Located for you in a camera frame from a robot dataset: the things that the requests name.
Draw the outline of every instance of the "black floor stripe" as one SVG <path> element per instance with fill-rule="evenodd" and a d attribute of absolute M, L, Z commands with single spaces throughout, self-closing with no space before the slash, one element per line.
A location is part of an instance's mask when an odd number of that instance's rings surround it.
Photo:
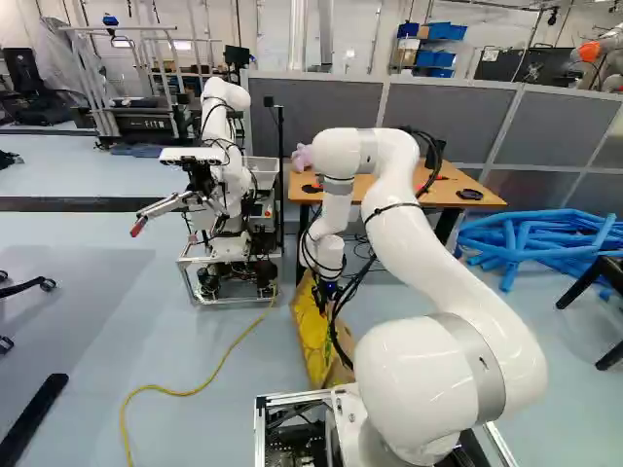
<path fill-rule="evenodd" d="M 0 197 L 4 212 L 136 212 L 153 197 Z"/>
<path fill-rule="evenodd" d="M 0 128 L 0 134 L 35 134 L 43 136 L 97 136 L 94 129 Z"/>

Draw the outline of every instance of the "wheel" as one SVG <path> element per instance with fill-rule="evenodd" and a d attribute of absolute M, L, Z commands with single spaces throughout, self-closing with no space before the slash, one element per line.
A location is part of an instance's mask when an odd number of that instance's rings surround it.
<path fill-rule="evenodd" d="M 14 347 L 13 341 L 6 336 L 0 336 L 0 355 L 4 355 Z"/>
<path fill-rule="evenodd" d="M 56 288 L 56 282 L 52 279 L 45 279 L 41 284 L 39 284 L 41 290 L 44 292 L 52 292 Z"/>

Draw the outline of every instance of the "orange object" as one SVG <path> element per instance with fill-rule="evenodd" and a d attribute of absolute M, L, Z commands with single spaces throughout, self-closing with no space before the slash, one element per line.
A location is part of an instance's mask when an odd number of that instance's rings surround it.
<path fill-rule="evenodd" d="M 587 42 L 582 44 L 577 50 L 582 61 L 588 61 L 589 63 L 595 62 L 597 57 L 602 51 L 602 45 L 597 41 Z"/>

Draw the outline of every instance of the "gray floor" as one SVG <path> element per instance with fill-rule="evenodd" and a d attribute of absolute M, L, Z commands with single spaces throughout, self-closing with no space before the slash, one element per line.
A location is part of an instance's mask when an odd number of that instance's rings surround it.
<path fill-rule="evenodd" d="M 26 159 L 24 166 L 0 171 L 0 196 L 164 196 L 179 190 L 183 175 L 170 167 L 99 154 L 92 143 L 87 137 L 0 136 L 0 149 Z M 190 306 L 174 266 L 185 237 L 182 221 L 164 216 L 137 239 L 128 235 L 132 222 L 131 214 L 0 213 L 0 268 L 15 279 L 50 274 L 60 285 L 50 296 L 35 289 L 0 303 L 0 333 L 17 343 L 0 361 L 0 436 L 45 375 L 71 377 L 20 466 L 125 465 L 118 428 L 124 396 L 144 383 L 197 385 L 263 310 Z M 354 259 L 348 264 L 357 266 Z M 192 398 L 143 394 L 132 403 L 137 466 L 252 465 L 255 395 L 308 388 L 287 306 L 293 267 L 287 257 L 278 307 L 212 386 Z M 496 289 L 499 277 L 473 271 Z M 614 467 L 623 458 L 617 442 L 623 375 L 593 367 L 623 337 L 620 301 L 605 304 L 596 288 L 556 311 L 553 303 L 571 282 L 525 265 L 504 296 L 536 332 L 550 367 L 546 397 L 496 423 L 524 467 Z M 429 311 L 424 297 L 373 272 L 344 318 L 361 337 L 387 319 Z"/>

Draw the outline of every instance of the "cardboard box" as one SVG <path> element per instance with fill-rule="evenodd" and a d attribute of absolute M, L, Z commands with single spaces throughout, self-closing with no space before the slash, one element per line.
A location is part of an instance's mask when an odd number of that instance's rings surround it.
<path fill-rule="evenodd" d="M 391 59 L 393 66 L 412 66 L 416 63 L 417 49 L 396 49 Z"/>
<path fill-rule="evenodd" d="M 416 36 L 416 38 L 417 39 L 428 39 L 429 31 L 430 31 L 430 27 L 420 26 L 420 29 L 418 29 L 418 35 Z"/>

